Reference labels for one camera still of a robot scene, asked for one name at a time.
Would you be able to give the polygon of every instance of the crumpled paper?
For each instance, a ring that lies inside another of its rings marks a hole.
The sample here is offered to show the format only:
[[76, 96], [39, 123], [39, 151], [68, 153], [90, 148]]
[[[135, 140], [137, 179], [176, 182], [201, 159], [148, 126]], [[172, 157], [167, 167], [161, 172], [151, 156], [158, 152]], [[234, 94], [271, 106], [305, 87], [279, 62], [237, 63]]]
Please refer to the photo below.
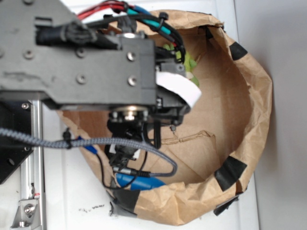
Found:
[[[167, 185], [141, 191], [134, 213], [138, 218], [170, 225], [182, 225], [200, 217], [217, 205], [244, 192], [264, 149], [272, 107], [272, 81], [260, 64], [246, 54], [233, 61], [229, 46], [235, 41], [211, 15], [185, 11], [165, 11], [168, 24], [182, 34], [186, 50], [198, 62], [193, 73], [200, 81], [202, 97], [184, 122], [172, 132], [162, 130], [161, 151], [178, 163], [178, 173], [160, 178]], [[156, 44], [167, 41], [140, 25]], [[107, 112], [64, 112], [63, 121], [74, 134], [85, 137], [110, 136]], [[100, 166], [86, 150], [83, 155], [101, 180]], [[103, 156], [106, 181], [114, 177]], [[247, 165], [236, 184], [222, 191], [214, 172], [228, 156]], [[143, 159], [130, 162], [138, 168]], [[168, 172], [170, 166], [150, 154], [145, 170]]]

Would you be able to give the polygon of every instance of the metal bracket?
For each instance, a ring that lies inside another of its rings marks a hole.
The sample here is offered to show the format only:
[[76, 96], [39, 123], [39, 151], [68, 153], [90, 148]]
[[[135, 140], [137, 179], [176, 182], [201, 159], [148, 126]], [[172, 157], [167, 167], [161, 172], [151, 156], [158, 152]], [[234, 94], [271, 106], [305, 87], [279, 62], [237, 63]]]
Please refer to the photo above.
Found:
[[11, 230], [42, 230], [38, 199], [20, 200]]

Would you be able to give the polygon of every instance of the blue handle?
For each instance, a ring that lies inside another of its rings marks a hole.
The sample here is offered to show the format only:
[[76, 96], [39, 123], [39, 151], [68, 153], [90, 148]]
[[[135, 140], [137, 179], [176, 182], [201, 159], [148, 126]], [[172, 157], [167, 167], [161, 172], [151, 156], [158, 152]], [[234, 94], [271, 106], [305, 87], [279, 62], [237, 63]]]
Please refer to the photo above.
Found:
[[[125, 174], [121, 174], [121, 173], [116, 174], [117, 182], [122, 187], [125, 186], [126, 184], [128, 184], [133, 178], [134, 178], [134, 176], [125, 175]], [[131, 191], [133, 191], [133, 190], [150, 190], [150, 189], [153, 189], [153, 188], [158, 188], [158, 187], [163, 186], [163, 185], [165, 185], [165, 183], [163, 181], [160, 181], [157, 178], [139, 176], [131, 184], [130, 190]]]

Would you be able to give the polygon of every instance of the black mount plate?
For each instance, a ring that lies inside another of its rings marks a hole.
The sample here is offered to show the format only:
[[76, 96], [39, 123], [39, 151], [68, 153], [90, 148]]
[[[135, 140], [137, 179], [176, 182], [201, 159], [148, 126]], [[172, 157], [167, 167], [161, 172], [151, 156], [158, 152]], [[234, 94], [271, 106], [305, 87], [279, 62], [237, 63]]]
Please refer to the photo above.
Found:
[[[0, 127], [31, 135], [31, 104], [0, 102]], [[32, 152], [30, 146], [0, 137], [0, 184], [3, 184]]]

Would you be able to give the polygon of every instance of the gray braided cable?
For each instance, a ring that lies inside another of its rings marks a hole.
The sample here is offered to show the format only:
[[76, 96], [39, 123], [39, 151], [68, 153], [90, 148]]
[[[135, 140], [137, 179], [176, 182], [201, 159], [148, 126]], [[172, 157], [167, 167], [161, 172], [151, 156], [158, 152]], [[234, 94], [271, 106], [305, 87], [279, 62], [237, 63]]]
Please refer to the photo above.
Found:
[[[7, 128], [0, 127], [0, 136], [8, 137], [15, 139], [17, 141], [21, 141], [25, 144], [29, 144], [32, 146], [41, 146], [45, 148], [53, 148], [53, 149], [66, 149], [69, 147], [68, 143], [64, 140], [60, 141], [47, 141], [35, 138], [31, 135], [21, 133], [18, 131], [14, 131]], [[171, 158], [166, 156], [164, 153], [157, 150], [155, 147], [147, 144], [146, 142], [138, 142], [135, 140], [123, 139], [123, 138], [92, 138], [92, 139], [81, 139], [81, 140], [71, 140], [72, 147], [85, 147], [91, 145], [122, 145], [127, 146], [135, 149], [142, 149], [148, 152], [152, 152], [153, 154], [161, 157], [168, 163], [173, 166], [173, 170], [169, 173], [150, 173], [151, 177], [154, 176], [173, 176], [177, 171], [177, 164]]]

